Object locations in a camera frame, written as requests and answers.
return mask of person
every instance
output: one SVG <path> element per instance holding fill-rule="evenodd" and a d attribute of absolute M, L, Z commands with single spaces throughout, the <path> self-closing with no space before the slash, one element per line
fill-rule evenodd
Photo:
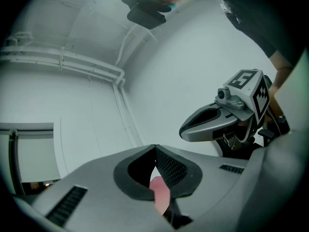
<path fill-rule="evenodd" d="M 176 4 L 180 0 L 151 0 L 161 4 Z M 250 37 L 264 51 L 277 73 L 269 89 L 270 107 L 277 117 L 283 112 L 275 100 L 282 86 L 297 64 L 305 45 L 305 6 L 288 0 L 218 0 L 232 25 Z"/>

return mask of pink object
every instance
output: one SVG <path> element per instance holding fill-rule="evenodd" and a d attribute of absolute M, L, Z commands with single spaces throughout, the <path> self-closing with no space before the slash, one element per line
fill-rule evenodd
<path fill-rule="evenodd" d="M 163 215 L 169 207 L 170 191 L 162 177 L 157 176 L 150 182 L 149 189 L 154 191 L 154 206 Z"/>

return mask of vent slot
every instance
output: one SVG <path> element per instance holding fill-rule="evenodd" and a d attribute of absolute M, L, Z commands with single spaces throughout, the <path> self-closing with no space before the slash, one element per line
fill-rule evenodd
<path fill-rule="evenodd" d="M 234 166 L 226 165 L 226 164 L 223 164 L 220 167 L 220 169 L 223 169 L 223 170 L 226 170 L 226 171 L 229 171 L 229 172 L 233 172 L 233 173 L 237 173 L 237 174 L 241 174 L 244 171 L 244 168 L 234 167 Z"/>
<path fill-rule="evenodd" d="M 56 207 L 47 215 L 54 224 L 62 227 L 73 211 L 82 200 L 88 190 L 81 187 L 73 187 L 71 191 L 56 205 Z"/>

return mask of gray plastic panel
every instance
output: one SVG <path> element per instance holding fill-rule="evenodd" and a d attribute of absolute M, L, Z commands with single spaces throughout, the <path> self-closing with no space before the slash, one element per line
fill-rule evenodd
<path fill-rule="evenodd" d="M 226 117 L 231 113 L 224 108 L 220 109 L 220 116 L 205 124 L 189 128 L 182 132 L 182 139 L 189 142 L 213 141 L 218 138 L 213 138 L 213 132 L 226 128 L 237 123 L 238 119 L 235 116 Z"/>
<path fill-rule="evenodd" d="M 74 186 L 88 189 L 64 225 L 72 232 L 85 231 L 172 231 L 159 215 L 154 202 L 137 201 L 126 196 L 115 184 L 113 171 L 123 159 L 148 146 L 88 162 L 42 193 L 33 208 L 46 216 Z"/>
<path fill-rule="evenodd" d="M 198 115 L 199 113 L 203 112 L 204 110 L 208 109 L 208 108 L 216 108 L 216 109 L 219 109 L 221 108 L 220 105 L 216 104 L 216 103 L 212 103 L 212 104 L 208 104 L 206 106 L 203 106 L 199 109 L 197 109 L 193 114 L 191 114 L 186 120 L 185 122 L 183 123 L 183 125 L 186 125 L 188 124 L 196 115 Z"/>
<path fill-rule="evenodd" d="M 194 220 L 179 231 L 260 229 L 282 209 L 300 183 L 309 160 L 308 134 L 305 131 L 282 136 L 267 148 L 255 150 L 249 161 L 206 156 L 165 146 L 167 150 L 195 162 L 203 172 L 195 192 L 190 197 L 177 199 L 181 213 Z M 153 202 L 131 199 L 113 179 L 118 162 L 146 147 L 86 163 L 42 193 L 34 201 L 33 208 L 46 216 L 74 185 L 79 185 L 88 192 L 64 225 L 68 231 L 174 231 L 158 214 Z M 219 168 L 222 164 L 243 167 L 244 171 L 242 174 L 228 172 Z M 31 212 L 29 206 L 21 207 L 48 230 L 59 231 L 47 219 Z"/>
<path fill-rule="evenodd" d="M 240 174 L 220 169 L 223 164 L 245 168 L 247 160 L 231 159 L 201 155 L 170 146 L 166 149 L 185 157 L 196 163 L 203 172 L 203 178 L 195 192 L 186 198 L 177 199 L 177 204 L 182 214 L 188 215 L 193 220 L 210 210 L 233 187 Z"/>
<path fill-rule="evenodd" d="M 233 114 L 236 118 L 238 118 L 241 121 L 247 121 L 249 118 L 251 118 L 254 115 L 254 112 L 247 106 L 244 107 L 243 110 L 238 111 L 236 109 L 230 108 L 226 105 L 220 104 L 224 109 L 228 110 L 231 114 Z"/>

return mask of white pipe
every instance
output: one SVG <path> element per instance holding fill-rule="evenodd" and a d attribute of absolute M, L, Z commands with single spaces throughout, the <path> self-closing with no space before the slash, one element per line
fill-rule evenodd
<path fill-rule="evenodd" d="M 28 35 L 13 35 L 7 38 L 8 40 L 13 39 L 21 39 L 21 40 L 32 40 L 32 37 L 29 37 Z"/>
<path fill-rule="evenodd" d="M 121 60 L 121 57 L 122 57 L 122 53 L 124 51 L 124 47 L 125 47 L 125 44 L 126 44 L 126 39 L 128 38 L 128 36 L 133 32 L 133 30 L 135 29 L 135 27 L 137 26 L 137 24 L 134 24 L 130 30 L 128 31 L 128 33 L 124 36 L 124 39 L 122 40 L 122 44 L 121 44 L 121 47 L 120 47 L 120 51 L 119 51 L 119 54 L 118 54 L 118 58 L 117 58 L 117 61 L 115 62 L 115 66 L 117 66 Z"/>
<path fill-rule="evenodd" d="M 14 36 L 25 35 L 25 34 L 27 34 L 28 37 L 33 38 L 32 33 L 30 31 L 19 31 L 19 32 L 15 33 Z"/>
<path fill-rule="evenodd" d="M 123 82 L 122 82 L 122 84 L 121 84 L 121 86 L 120 86 L 120 91 L 121 91 L 122 97 L 124 98 L 126 108 L 127 108 L 128 112 L 129 112 L 131 118 L 132 118 L 133 125 L 134 125 L 134 127 L 135 127 L 135 129 L 136 129 L 136 132 L 137 132 L 139 138 L 140 138 L 140 142 L 141 142 L 142 145 L 145 145 L 145 141 L 144 141 L 143 136 L 142 136 L 142 134 L 141 134 L 141 132 L 140 132 L 140 129 L 139 129 L 139 127 L 138 127 L 138 124 L 137 124 L 137 122 L 136 122 L 136 119 L 135 119 L 135 117 L 134 117 L 134 115 L 133 115 L 133 112 L 132 112 L 132 109 L 131 109 L 131 106 L 130 106 L 130 102 L 129 102 L 127 96 L 126 96 L 126 92 L 125 92 L 125 89 L 124 89 L 124 87 L 123 87 L 124 84 L 125 84 L 125 81 L 126 81 L 126 80 L 124 79 Z"/>
<path fill-rule="evenodd" d="M 62 66 L 63 69 L 67 69 L 67 70 L 70 70 L 70 71 L 75 71 L 75 72 L 79 72 L 79 73 L 83 73 L 83 74 L 86 74 L 86 75 L 90 75 L 90 76 L 94 76 L 96 78 L 99 78 L 99 79 L 102 79 L 102 80 L 105 80 L 105 81 L 108 81 L 108 82 L 111 82 L 113 83 L 113 80 L 110 80 L 110 79 L 107 79 L 107 78 L 104 78 L 102 76 L 98 76 L 98 75 L 95 75 L 95 74 L 91 74 L 91 73 L 88 73 L 88 72 L 83 72 L 83 71 L 80 71 L 80 70 L 77 70 L 75 68 L 71 68 L 71 67 L 68 67 L 68 66 Z"/>
<path fill-rule="evenodd" d="M 53 61 L 55 61 L 55 63 L 46 62 L 46 58 L 43 58 L 45 61 L 41 61 L 41 60 L 39 60 L 40 57 L 37 57 L 38 60 L 26 59 L 26 57 L 28 57 L 28 56 L 22 56 L 22 57 L 23 58 L 13 58 L 12 56 L 1 56 L 0 60 L 9 60 L 9 61 L 15 62 L 15 63 L 41 64 L 41 65 L 48 65 L 48 66 L 53 66 L 53 67 L 59 68 L 59 62 L 57 60 L 55 60 L 55 59 L 52 59 L 52 58 L 51 59 Z M 99 79 L 102 79 L 102 80 L 109 81 L 109 82 L 113 83 L 113 80 L 110 80 L 108 78 L 105 78 L 105 77 L 102 77 L 102 76 L 99 76 L 99 75 L 96 75 L 96 74 L 84 72 L 84 71 L 81 71 L 81 70 L 76 69 L 76 68 L 71 68 L 71 67 L 64 66 L 64 65 L 62 66 L 62 68 L 63 69 L 67 69 L 67 70 L 71 70 L 71 71 L 75 71 L 75 72 L 79 72 L 79 73 L 83 73 L 83 74 L 86 74 L 86 75 L 94 76 L 96 78 L 99 78 Z"/>
<path fill-rule="evenodd" d="M 6 46 L 3 47 L 1 52 L 36 52 L 36 53 L 47 53 L 52 55 L 60 55 L 61 51 L 52 48 L 42 48 L 34 46 Z"/>
<path fill-rule="evenodd" d="M 54 59 L 54 58 L 46 58 L 46 57 L 6 55 L 6 56 L 1 56 L 0 60 L 9 60 L 9 61 L 13 61 L 13 62 L 17 62 L 16 60 L 19 60 L 18 62 L 23 62 L 24 60 L 29 60 L 30 63 L 46 62 L 46 63 L 56 64 L 58 67 L 60 67 L 59 60 Z M 63 66 L 70 66 L 70 67 L 74 67 L 74 68 L 77 68 L 77 69 L 82 69 L 84 71 L 89 71 L 89 72 L 92 72 L 92 73 L 108 76 L 108 77 L 111 77 L 111 78 L 114 78 L 114 79 L 119 78 L 115 74 L 105 72 L 105 71 L 102 71 L 102 70 L 99 70 L 99 69 L 96 69 L 96 68 L 93 68 L 93 67 L 90 67 L 90 66 L 86 66 L 86 65 L 83 65 L 83 64 L 74 63 L 74 62 L 63 61 L 62 67 Z"/>
<path fill-rule="evenodd" d="M 105 75 L 105 76 L 108 76 L 108 77 L 111 77 L 111 78 L 114 78 L 114 79 L 118 78 L 118 76 L 115 75 L 115 74 L 105 72 L 105 71 L 102 71 L 102 70 L 99 70 L 99 69 L 95 69 L 93 67 L 89 67 L 89 66 L 86 66 L 86 65 L 83 65 L 83 64 L 73 63 L 73 62 L 69 62 L 69 61 L 63 61 L 62 66 L 64 66 L 64 65 L 74 67 L 74 68 L 78 68 L 78 69 L 82 69 L 82 70 L 89 71 L 89 72 L 93 72 L 93 73 L 96 73 L 96 74 Z"/>
<path fill-rule="evenodd" d="M 111 64 L 105 63 L 103 61 L 97 60 L 95 58 L 90 58 L 90 57 L 86 57 L 77 53 L 73 53 L 70 51 L 64 51 L 62 52 L 61 50 L 57 50 L 57 49 L 52 49 L 52 48 L 41 48 L 41 47 L 33 47 L 33 46 L 6 46 L 3 47 L 1 49 L 1 52 L 36 52 L 36 53 L 47 53 L 47 54 L 52 54 L 52 55 L 59 55 L 61 56 L 61 54 L 63 54 L 63 56 L 65 57 L 69 57 L 69 58 L 74 58 L 74 59 L 78 59 L 78 60 L 82 60 L 82 61 L 86 61 L 92 64 L 96 64 L 99 66 L 103 66 L 107 69 L 119 72 L 120 75 L 117 77 L 116 79 L 116 85 L 118 85 L 120 83 L 120 81 L 122 80 L 122 78 L 125 76 L 125 72 L 123 69 L 115 67 Z"/>
<path fill-rule="evenodd" d="M 123 105 L 122 105 L 122 102 L 121 102 L 121 97 L 120 97 L 120 94 L 119 94 L 119 90 L 118 90 L 118 87 L 115 83 L 112 84 L 112 88 L 114 90 L 114 93 L 115 93 L 115 98 L 116 98 L 116 102 L 117 102 L 117 106 L 118 106 L 118 109 L 119 109 L 119 112 L 120 112 L 120 115 L 121 115 L 121 118 L 122 118 L 122 122 L 125 126 L 125 130 L 126 130 L 126 133 L 128 135 L 128 138 L 130 140 L 130 143 L 132 145 L 132 147 L 136 148 L 137 145 L 136 145 L 136 142 L 132 136 L 132 133 L 131 133 L 131 128 L 129 126 L 129 123 L 127 121 L 127 118 L 126 118 L 126 114 L 124 112 L 124 108 L 123 108 Z"/>

